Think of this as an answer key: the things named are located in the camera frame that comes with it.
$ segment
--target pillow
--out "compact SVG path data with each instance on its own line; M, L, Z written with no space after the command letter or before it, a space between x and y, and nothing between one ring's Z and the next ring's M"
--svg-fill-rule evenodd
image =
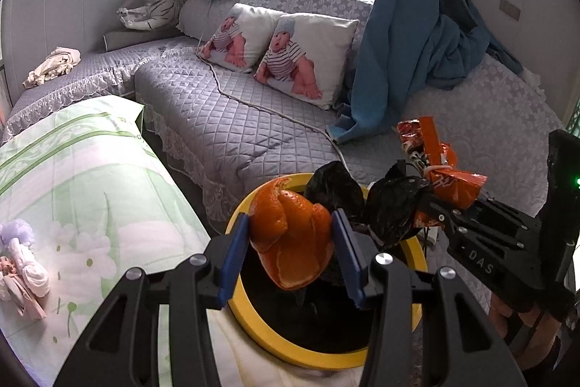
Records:
M225 15L240 0L187 0L179 12L179 31L188 37L208 41Z
M268 48L282 15L264 7L236 4L200 54L232 71L248 71Z
M283 15L254 78L328 109L340 94L358 23L319 14Z

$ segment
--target trash can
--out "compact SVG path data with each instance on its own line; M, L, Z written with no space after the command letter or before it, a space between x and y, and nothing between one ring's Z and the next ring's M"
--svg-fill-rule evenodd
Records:
M302 193L311 176L312 173L292 174L285 188ZM366 198L367 189L363 187L362 191ZM249 211L256 193L257 189L238 205L226 233L231 231L240 212ZM397 256L412 269L427 270L416 237L402 241ZM357 310L344 287L317 280L306 290L311 294L277 288L263 270L257 253L249 247L230 308L250 337L283 361L317 370L364 365L372 312ZM413 305L412 310L415 330L421 320L421 306ZM317 329L317 317L323 320L321 329Z

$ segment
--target white cable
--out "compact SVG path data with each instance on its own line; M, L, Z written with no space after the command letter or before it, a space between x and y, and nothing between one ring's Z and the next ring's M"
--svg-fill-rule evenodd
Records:
M214 3L214 0L212 0L210 3L210 9L212 8L213 3ZM336 153L340 159L340 162L343 164L343 166L346 168L346 170L350 173L349 167L346 165L346 160L344 159L344 155L342 154L340 148L335 143L335 141L332 139L332 137L326 132L326 130L319 129L318 127L312 126L308 123L304 123L304 122L301 122L300 120L296 120L295 118L290 117L289 115L283 114L282 112L275 111L274 109L270 109L269 107L263 107L263 106L259 106L257 104L252 104L248 101L243 100L240 97L236 97L235 95L228 94L227 92L225 92L224 90L221 89L218 75L215 72L213 64L211 64L209 61L207 61L204 57L202 57L199 54L199 46L201 45L201 37L203 37L204 32L205 32L205 25L207 24L208 16L210 15L210 9L208 9L208 13L205 15L204 27L201 31L201 35L199 35L199 40L197 42L197 49L196 49L195 54L201 61L203 61L205 64L207 64L210 67L210 70L214 76L214 81L216 82L216 86L218 89L217 91L221 95L224 95L225 97L227 97L231 100L237 101L240 104L244 104L245 106L248 106L248 107L253 107L254 109L257 109L257 110L262 111L262 112L267 112L269 114L277 115L279 117L282 117L283 119L290 120L292 123L296 123L297 125L302 125L303 127L308 128L308 129L312 130L313 132L320 133L320 135L324 136L324 138L326 138L330 142L330 144L332 145L332 147L336 151Z

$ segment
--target green stripe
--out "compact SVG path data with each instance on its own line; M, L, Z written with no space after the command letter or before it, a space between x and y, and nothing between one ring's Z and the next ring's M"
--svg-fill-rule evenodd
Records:
M97 130L95 132L85 133L84 135L81 135L79 137L76 137L76 138L74 138L72 140L69 140L66 143L63 143L62 145L56 147L50 153L47 153L46 155L44 155L41 158L37 159L28 168L26 168L23 171L19 172L16 176L14 176L12 179L10 179L10 181L8 182L8 184L6 184L6 185L4 185L4 187L0 188L0 195L2 195L8 188L10 188L22 176L24 176L26 173L28 173L29 171L31 171L34 168L36 168L39 164L41 164L42 162L46 161L48 158L51 158L52 156L56 155L56 153L62 151L65 148L68 148L68 147L70 147L70 146L78 143L79 141L86 140L88 138L96 137L96 136L99 136L99 135L113 135L113 136L118 136L118 137L132 137L132 138L136 138L135 135L133 135L131 132L109 132L109 131L105 131L105 130Z
M21 149L18 153L16 153L14 156L12 156L11 158L7 159L4 163L2 163L0 165L0 171L2 169L4 169L4 167L6 167L7 165L9 165L10 163L12 163L15 159L19 158L20 156L22 156L24 153L26 153L30 148L35 147L36 145L38 145L41 141L47 139L49 136L54 135L54 133L58 132L59 130L62 130L63 128L65 128L67 125L70 125L74 122L78 122L79 120L84 120L84 119L88 119L90 117L106 117L107 115L110 115L109 112L101 112L100 114L87 114L87 115L81 115L79 117L76 117L74 119L71 119L65 123L61 123L59 126L53 128L52 130L50 130L50 132L45 133L43 136L41 136L40 138L38 138L36 141L33 141L30 145L28 145L27 147Z

